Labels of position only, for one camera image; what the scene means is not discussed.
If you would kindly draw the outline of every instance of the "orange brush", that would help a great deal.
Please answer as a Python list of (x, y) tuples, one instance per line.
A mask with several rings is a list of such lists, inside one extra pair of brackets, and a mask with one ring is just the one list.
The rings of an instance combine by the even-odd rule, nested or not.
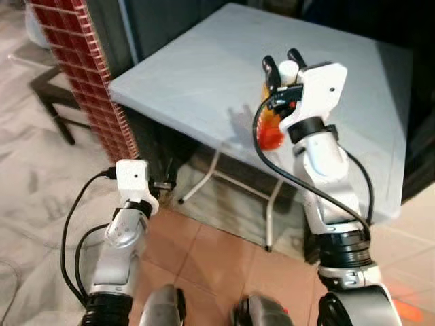
[[(265, 85), (263, 85), (263, 100), (268, 96), (268, 90)], [(272, 110), (264, 109), (261, 113), (260, 119), (258, 121), (258, 133), (257, 140), (260, 148), (263, 151), (272, 151), (278, 148), (283, 140), (284, 135), (279, 129), (280, 118), (275, 115)]]

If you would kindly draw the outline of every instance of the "black cable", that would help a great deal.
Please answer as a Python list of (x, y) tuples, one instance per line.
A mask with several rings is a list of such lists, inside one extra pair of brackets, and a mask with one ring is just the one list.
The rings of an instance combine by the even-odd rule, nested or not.
[(93, 232), (106, 228), (109, 224), (102, 224), (98, 225), (90, 230), (88, 230), (80, 239), (77, 249), (75, 250), (75, 259), (74, 259), (74, 274), (75, 274), (75, 281), (77, 282), (77, 286), (79, 288), (80, 293), (82, 294), (85, 301), (88, 298), (88, 294), (86, 293), (86, 290), (84, 289), (82, 279), (80, 277), (80, 251), (82, 250), (83, 242), (86, 240), (86, 238)]
[(20, 289), (22, 275), (21, 275), (20, 268), (18, 266), (15, 266), (15, 264), (13, 264), (10, 261), (0, 260), (0, 265), (4, 265), (4, 266), (9, 267), (12, 270), (12, 272), (14, 273), (14, 276), (15, 276), (15, 279), (16, 279), (15, 280), (14, 292), (12, 294), (11, 300), (9, 301), (9, 304), (6, 306), (6, 310), (5, 310), (4, 314), (3, 314), (3, 316), (0, 318), (0, 326), (4, 326), (4, 325), (6, 325), (5, 319), (8, 316), (9, 311), (11, 310), (12, 304), (15, 301), (15, 298), (16, 298), (16, 295), (18, 293), (18, 290)]
[(305, 181), (299, 179), (298, 177), (295, 177), (294, 175), (291, 175), (286, 170), (283, 170), (282, 168), (279, 168), (278, 166), (274, 165), (262, 152), (260, 149), (260, 146), (258, 145), (258, 138), (257, 138), (257, 128), (258, 128), (258, 120), (260, 119), (261, 113), (263, 111), (264, 106), (269, 101), (270, 97), (266, 98), (258, 107), (258, 110), (254, 116), (254, 122), (252, 124), (252, 134), (254, 136), (254, 147), (256, 149), (256, 152), (258, 156), (260, 157), (261, 161), (263, 161), (269, 168), (271, 168), (273, 171), (278, 173), (279, 175), (285, 177), (286, 179), (290, 180), (292, 183), (295, 183), (299, 185), (302, 188), (305, 188), (306, 190), (316, 194), (319, 197), (322, 197), (323, 199), (327, 200), (328, 202), (331, 202), (332, 204), (336, 205), (340, 209), (343, 209), (346, 213), (349, 213), (355, 220), (359, 221), (362, 224), (362, 227), (364, 228), (364, 233), (366, 234), (367, 240), (371, 239), (370, 236), (370, 227), (368, 226), (367, 222), (364, 218), (360, 217), (353, 209), (350, 209), (346, 205), (342, 204), (332, 196), (328, 195), (327, 193), (317, 189), (316, 187), (313, 187), (312, 185), (306, 183)]
[(65, 220), (65, 225), (63, 227), (63, 233), (62, 233), (62, 244), (60, 246), (60, 271), (62, 272), (62, 277), (65, 280), (65, 283), (68, 285), (69, 289), (73, 292), (73, 294), (76, 296), (76, 298), (80, 301), (80, 303), (82, 304), (82, 306), (86, 306), (86, 301), (85, 298), (82, 296), (82, 294), (75, 288), (74, 284), (71, 282), (71, 279), (68, 276), (67, 273), (67, 267), (65, 264), (65, 247), (67, 245), (67, 232), (68, 232), (68, 225), (69, 225), (69, 221), (71, 220), (71, 216), (74, 213), (75, 208), (77, 207), (80, 198), (82, 198), (83, 193), (85, 192), (85, 190), (88, 188), (88, 186), (98, 177), (102, 177), (102, 176), (106, 176), (107, 175), (107, 171), (103, 171), (98, 173), (97, 175), (93, 176), (92, 178), (90, 178), (88, 180), (88, 182), (86, 182), (82, 188), (82, 190), (80, 190), (79, 194), (77, 195), (77, 198), (75, 199), (73, 206), (71, 207), (71, 209), (69, 210), (67, 219)]
[(353, 156), (351, 153), (349, 153), (346, 149), (344, 149), (347, 153), (347, 156), (350, 157), (351, 160), (360, 168), (361, 173), (363, 174), (366, 182), (367, 182), (367, 188), (368, 188), (368, 210), (367, 210), (367, 218), (366, 222), (368, 225), (372, 225), (372, 218), (373, 218), (373, 205), (375, 204), (375, 195), (373, 192), (373, 184), (372, 180), (370, 179), (370, 176), (368, 175), (366, 169), (361, 164), (361, 162)]

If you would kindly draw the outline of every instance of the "metal table frame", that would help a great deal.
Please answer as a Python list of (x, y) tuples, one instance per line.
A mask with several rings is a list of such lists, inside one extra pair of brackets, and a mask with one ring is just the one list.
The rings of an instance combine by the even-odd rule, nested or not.
[(240, 188), (243, 188), (244, 190), (249, 191), (250, 193), (257, 195), (258, 197), (261, 197), (265, 200), (267, 200), (267, 206), (266, 206), (266, 246), (265, 249), (267, 251), (272, 251), (272, 243), (273, 243), (273, 205), (275, 203), (275, 199), (278, 196), (279, 190), (281, 189), (281, 186), (283, 185), (283, 180), (278, 179), (271, 195), (264, 194), (262, 192), (259, 192), (258, 190), (240, 182), (236, 179), (226, 175), (225, 173), (222, 173), (218, 170), (216, 170), (216, 166), (218, 165), (220, 152), (215, 151), (213, 155), (213, 159), (211, 161), (209, 170), (205, 174), (205, 176), (191, 189), (189, 192), (184, 195), (182, 198), (178, 200), (178, 203), (183, 204), (185, 201), (187, 201), (190, 197), (192, 197), (200, 188), (202, 188), (208, 180), (210, 180), (211, 177), (218, 177), (223, 180), (227, 180), (228, 182), (231, 182), (233, 185), (236, 185)]

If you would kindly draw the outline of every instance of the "red tiled pillar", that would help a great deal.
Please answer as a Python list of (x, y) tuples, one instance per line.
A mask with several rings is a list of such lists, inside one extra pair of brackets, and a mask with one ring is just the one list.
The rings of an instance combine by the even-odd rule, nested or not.
[(30, 0), (44, 34), (111, 161), (135, 158), (138, 149), (121, 106), (107, 89), (111, 80), (85, 0)]

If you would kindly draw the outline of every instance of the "cable connector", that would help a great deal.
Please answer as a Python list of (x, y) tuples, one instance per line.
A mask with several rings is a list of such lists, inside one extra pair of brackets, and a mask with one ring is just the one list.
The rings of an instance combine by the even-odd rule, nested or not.
[(115, 168), (115, 166), (111, 166), (106, 171), (103, 171), (103, 173), (104, 173), (105, 177), (107, 177), (111, 180), (116, 180), (116, 168)]

